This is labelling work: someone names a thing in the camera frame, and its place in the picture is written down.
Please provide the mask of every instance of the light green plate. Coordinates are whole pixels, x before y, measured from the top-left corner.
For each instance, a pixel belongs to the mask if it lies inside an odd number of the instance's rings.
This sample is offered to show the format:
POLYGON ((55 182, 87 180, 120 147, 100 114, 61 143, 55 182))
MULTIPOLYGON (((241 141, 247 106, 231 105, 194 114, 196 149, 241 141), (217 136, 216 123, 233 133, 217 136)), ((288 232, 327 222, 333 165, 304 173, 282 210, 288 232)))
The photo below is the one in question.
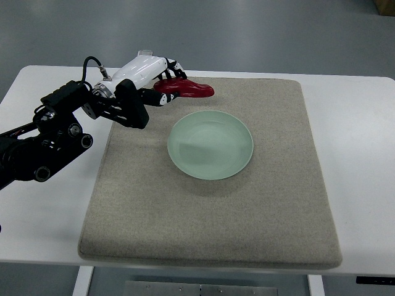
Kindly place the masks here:
POLYGON ((221 111, 198 111, 180 119, 167 139, 174 164, 199 179, 233 176, 250 161, 254 143, 243 122, 221 111))

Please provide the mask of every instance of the cardboard box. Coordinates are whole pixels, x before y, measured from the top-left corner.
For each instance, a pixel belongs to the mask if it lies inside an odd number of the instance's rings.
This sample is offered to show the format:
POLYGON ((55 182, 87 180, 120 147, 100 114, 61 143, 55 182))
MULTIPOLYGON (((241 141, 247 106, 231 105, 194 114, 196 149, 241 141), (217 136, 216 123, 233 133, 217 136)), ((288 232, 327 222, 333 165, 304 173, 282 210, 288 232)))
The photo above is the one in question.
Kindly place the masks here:
POLYGON ((395 16, 395 0, 374 0, 380 15, 395 16))

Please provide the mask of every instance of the white table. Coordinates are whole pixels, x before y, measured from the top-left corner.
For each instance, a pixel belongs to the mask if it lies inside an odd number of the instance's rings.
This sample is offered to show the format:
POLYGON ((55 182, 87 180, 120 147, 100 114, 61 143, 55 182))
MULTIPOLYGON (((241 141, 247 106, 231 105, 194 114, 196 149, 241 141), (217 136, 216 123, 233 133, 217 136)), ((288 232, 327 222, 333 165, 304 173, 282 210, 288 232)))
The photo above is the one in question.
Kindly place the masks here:
MULTIPOLYGON (((111 75, 116 69, 108 71, 111 75)), ((395 276, 395 81, 270 73, 187 74, 281 78, 302 85, 343 262, 327 271, 262 272, 395 276)), ((98 69, 88 69, 89 82, 95 84, 100 77, 98 69)), ((80 67, 22 69, 0 105, 0 133, 30 122, 43 96, 80 78, 80 67)), ((0 261, 116 265, 82 260, 77 254, 112 122, 92 120, 81 109, 75 115, 84 132, 92 134, 93 147, 45 183, 14 181, 0 191, 0 261)))

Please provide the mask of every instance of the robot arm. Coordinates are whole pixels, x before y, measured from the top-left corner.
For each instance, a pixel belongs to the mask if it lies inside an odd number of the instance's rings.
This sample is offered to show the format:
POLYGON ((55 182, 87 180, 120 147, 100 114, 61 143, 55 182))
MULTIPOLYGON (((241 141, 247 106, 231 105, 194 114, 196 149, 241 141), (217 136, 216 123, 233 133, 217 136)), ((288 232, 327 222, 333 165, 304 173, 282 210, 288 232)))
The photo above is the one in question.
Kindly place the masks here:
POLYGON ((83 133, 73 115, 76 109, 82 107, 93 119, 102 116, 126 127, 143 129, 149 121, 144 105, 160 107, 178 96, 202 97, 202 89, 208 91, 206 97, 214 94, 210 86, 188 80, 175 60, 154 57, 146 51, 139 52, 113 77, 98 59, 88 57, 81 81, 69 81, 43 97, 31 123, 0 134, 0 190, 14 180, 44 182, 92 146, 92 136, 83 133), (93 88, 85 81, 86 67, 92 59, 103 75, 93 88), (155 84, 154 89, 144 88, 154 78, 159 78, 161 84, 155 84), (38 130, 39 135, 19 139, 33 130, 38 130))

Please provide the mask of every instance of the felt mat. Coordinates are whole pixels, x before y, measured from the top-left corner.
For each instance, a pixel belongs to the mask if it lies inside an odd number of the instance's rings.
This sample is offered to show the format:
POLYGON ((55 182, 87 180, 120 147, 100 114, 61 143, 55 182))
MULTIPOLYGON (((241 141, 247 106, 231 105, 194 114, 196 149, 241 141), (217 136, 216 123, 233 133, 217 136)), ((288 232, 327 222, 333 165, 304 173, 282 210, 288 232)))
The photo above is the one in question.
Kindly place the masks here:
POLYGON ((170 266, 327 269, 341 263, 301 86, 276 79, 191 78, 209 98, 147 106, 143 130, 114 123, 78 246, 85 259, 170 266), (221 110, 249 128, 238 174, 206 181, 167 152, 172 126, 221 110))

